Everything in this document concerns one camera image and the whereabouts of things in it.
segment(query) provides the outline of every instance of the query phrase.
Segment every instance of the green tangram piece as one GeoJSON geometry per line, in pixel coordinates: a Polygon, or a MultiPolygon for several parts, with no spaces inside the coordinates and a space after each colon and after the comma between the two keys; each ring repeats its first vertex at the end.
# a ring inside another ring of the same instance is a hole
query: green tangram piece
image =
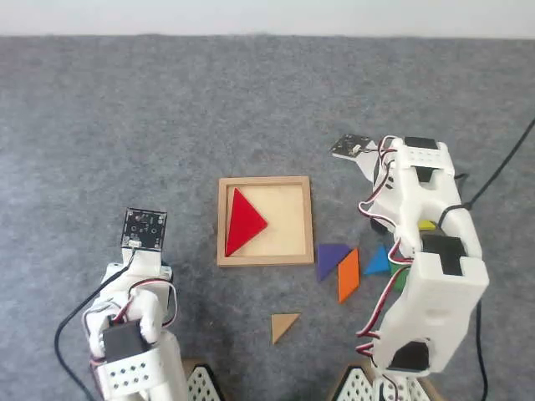
{"type": "MultiPolygon", "coordinates": [[[[404,265],[396,265],[392,263],[391,261],[388,262],[390,265],[390,276],[392,277],[399,269],[401,269],[404,265]]],[[[394,289],[396,291],[402,292],[403,288],[405,287],[405,282],[407,281],[407,275],[409,274],[409,269],[406,269],[404,272],[402,272],[398,278],[395,279],[394,283],[394,289]]]]}

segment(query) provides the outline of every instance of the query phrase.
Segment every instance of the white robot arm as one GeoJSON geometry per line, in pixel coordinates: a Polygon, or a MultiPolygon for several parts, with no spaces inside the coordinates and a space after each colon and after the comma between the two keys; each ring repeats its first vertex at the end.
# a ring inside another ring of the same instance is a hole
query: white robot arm
{"type": "Polygon", "coordinates": [[[108,265],[103,281],[124,266],[82,316],[91,365],[102,397],[113,401],[187,401],[180,347],[165,330],[172,270],[161,263],[166,213],[129,209],[123,264],[108,265]]]}
{"type": "Polygon", "coordinates": [[[372,332],[397,276],[390,280],[372,318],[358,332],[373,341],[357,349],[372,357],[379,376],[440,372],[465,337],[471,311],[488,286],[470,213],[460,208],[444,214],[461,204],[448,149],[424,138],[387,136],[375,146],[351,136],[332,151],[356,161],[372,181],[372,195],[359,203],[359,210],[393,234],[389,260],[410,269],[401,296],[372,332]],[[420,231],[419,221],[440,226],[420,231]],[[396,252],[402,257],[396,258],[396,252]]]}

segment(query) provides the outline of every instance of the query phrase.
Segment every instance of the tangram piece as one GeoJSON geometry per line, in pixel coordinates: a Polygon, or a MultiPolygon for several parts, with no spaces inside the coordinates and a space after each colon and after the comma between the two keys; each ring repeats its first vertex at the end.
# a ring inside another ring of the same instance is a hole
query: tangram piece
{"type": "Polygon", "coordinates": [[[268,226],[245,196],[237,188],[234,189],[231,222],[228,230],[227,249],[225,256],[240,249],[246,242],[268,226]]]}
{"type": "Polygon", "coordinates": [[[429,220],[418,221],[418,230],[420,231],[433,231],[436,229],[435,223],[429,220]]]}
{"type": "Polygon", "coordinates": [[[275,344],[295,323],[301,313],[278,313],[271,315],[271,338],[275,344]]]}
{"type": "Polygon", "coordinates": [[[359,250],[353,249],[338,264],[338,302],[344,301],[359,287],[359,250]]]}
{"type": "Polygon", "coordinates": [[[384,245],[379,245],[377,252],[374,257],[369,261],[366,270],[364,270],[364,275],[368,276],[369,274],[389,272],[390,266],[388,263],[388,256],[386,255],[386,249],[384,245]]]}
{"type": "Polygon", "coordinates": [[[321,282],[351,252],[345,244],[319,244],[316,272],[321,282]]]}
{"type": "MultiPolygon", "coordinates": [[[[401,269],[404,265],[397,265],[395,263],[392,263],[389,261],[390,264],[390,275],[393,276],[399,269],[401,269]]],[[[396,291],[402,292],[403,288],[405,287],[405,282],[407,281],[407,276],[409,275],[409,270],[406,269],[404,272],[401,272],[398,278],[395,279],[394,283],[394,289],[396,291]]]]}

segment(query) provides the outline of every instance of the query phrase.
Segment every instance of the black circuit board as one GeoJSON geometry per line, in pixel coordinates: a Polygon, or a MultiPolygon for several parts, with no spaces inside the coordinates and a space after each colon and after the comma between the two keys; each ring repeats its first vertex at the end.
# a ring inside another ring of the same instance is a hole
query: black circuit board
{"type": "Polygon", "coordinates": [[[367,136],[346,134],[333,145],[331,153],[345,157],[356,157],[370,141],[371,139],[367,136]]]}
{"type": "Polygon", "coordinates": [[[125,216],[125,227],[121,238],[123,247],[129,241],[141,242],[140,249],[161,251],[166,233],[167,213],[164,211],[144,211],[128,208],[125,216]]]}

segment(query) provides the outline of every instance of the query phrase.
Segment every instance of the white plastic part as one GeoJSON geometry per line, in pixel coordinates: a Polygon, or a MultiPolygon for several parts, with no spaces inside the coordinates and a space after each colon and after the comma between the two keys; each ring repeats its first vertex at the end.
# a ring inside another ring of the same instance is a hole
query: white plastic part
{"type": "Polygon", "coordinates": [[[196,366],[187,380],[189,401],[221,401],[210,374],[203,366],[196,366]]]}
{"type": "MultiPolygon", "coordinates": [[[[353,148],[353,152],[358,152],[360,148],[360,145],[355,146],[353,148]]],[[[373,140],[371,140],[365,148],[367,150],[376,150],[377,145],[373,140]]],[[[339,159],[354,161],[360,168],[360,171],[362,171],[362,174],[364,175],[366,180],[368,180],[369,182],[374,182],[374,169],[378,158],[377,152],[359,152],[356,157],[337,155],[335,153],[333,153],[333,156],[338,157],[339,159]]]]}
{"type": "MultiPolygon", "coordinates": [[[[391,378],[396,383],[398,401],[431,401],[416,378],[391,378]]],[[[346,378],[336,401],[394,401],[395,389],[383,376],[377,377],[373,385],[369,382],[362,368],[352,368],[346,378]]]]}
{"type": "Polygon", "coordinates": [[[407,388],[409,389],[410,401],[431,401],[417,379],[409,378],[407,388]]]}
{"type": "MultiPolygon", "coordinates": [[[[122,248],[123,264],[125,265],[132,256],[131,248],[122,248]]],[[[129,272],[139,276],[157,276],[161,267],[161,252],[158,251],[135,251],[134,259],[130,265],[129,272]]]]}
{"type": "Polygon", "coordinates": [[[98,367],[97,372],[104,399],[148,390],[166,380],[159,348],[117,362],[105,363],[98,367]]]}
{"type": "Polygon", "coordinates": [[[385,314],[380,339],[374,340],[374,361],[383,373],[426,376],[440,372],[465,337],[470,314],[488,286],[485,263],[461,257],[462,276],[445,275],[435,253],[417,252],[405,288],[385,314]],[[411,341],[429,348],[429,370],[390,371],[396,351],[411,341]]]}
{"type": "MultiPolygon", "coordinates": [[[[390,170],[391,189],[383,188],[369,209],[371,213],[384,215],[395,221],[394,237],[396,241],[401,239],[400,251],[404,256],[413,256],[414,252],[422,250],[418,221],[438,222],[445,208],[461,204],[447,146],[441,142],[437,142],[437,145],[438,150],[428,150],[406,146],[401,138],[393,140],[391,147],[397,151],[390,154],[393,156],[387,156],[394,158],[390,170]],[[430,182],[418,181],[416,166],[436,169],[430,182]]],[[[461,238],[468,256],[482,257],[476,229],[467,210],[450,211],[442,229],[448,236],[461,238]]]]}
{"type": "Polygon", "coordinates": [[[362,368],[352,368],[336,401],[373,401],[374,391],[362,368]]]}
{"type": "MultiPolygon", "coordinates": [[[[142,255],[143,251],[137,251],[134,260],[138,255],[142,255]]],[[[112,276],[123,268],[119,263],[110,263],[106,269],[103,281],[112,276]]],[[[111,282],[95,299],[91,309],[99,310],[101,305],[110,303],[117,307],[110,307],[101,312],[87,314],[87,328],[89,329],[89,348],[95,358],[102,358],[104,356],[104,349],[100,341],[102,331],[108,328],[108,316],[116,315],[118,310],[122,308],[129,299],[128,290],[130,287],[141,280],[147,278],[160,278],[169,281],[172,276],[172,270],[168,266],[161,266],[159,273],[154,276],[139,276],[130,269],[123,273],[115,281],[111,282]]],[[[141,319],[141,334],[148,343],[155,343],[158,341],[161,324],[163,318],[167,314],[169,285],[164,282],[155,282],[144,285],[139,289],[132,291],[134,295],[133,301],[130,304],[127,312],[129,320],[141,319]]]]}
{"type": "Polygon", "coordinates": [[[158,401],[186,401],[188,392],[181,363],[180,347],[170,332],[164,331],[157,347],[146,353],[105,363],[97,368],[105,400],[124,399],[146,391],[158,401]]]}
{"type": "Polygon", "coordinates": [[[128,240],[128,246],[130,248],[139,248],[141,245],[141,241],[128,240]]]}
{"type": "Polygon", "coordinates": [[[379,376],[374,380],[374,401],[380,401],[382,394],[383,399],[386,401],[395,401],[395,392],[397,389],[398,398],[397,401],[412,401],[410,398],[410,393],[407,385],[407,380],[404,378],[390,378],[395,383],[389,382],[383,376],[379,376]]]}

